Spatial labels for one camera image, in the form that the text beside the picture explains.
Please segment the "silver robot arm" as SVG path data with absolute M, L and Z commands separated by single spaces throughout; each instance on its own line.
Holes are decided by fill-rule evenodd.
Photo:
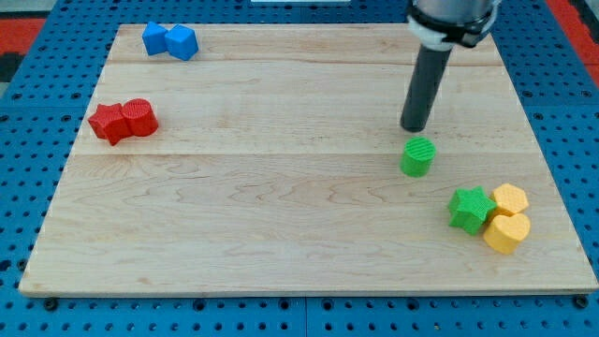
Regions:
M 474 48 L 490 32 L 501 0 L 410 0 L 409 30 L 433 51 Z

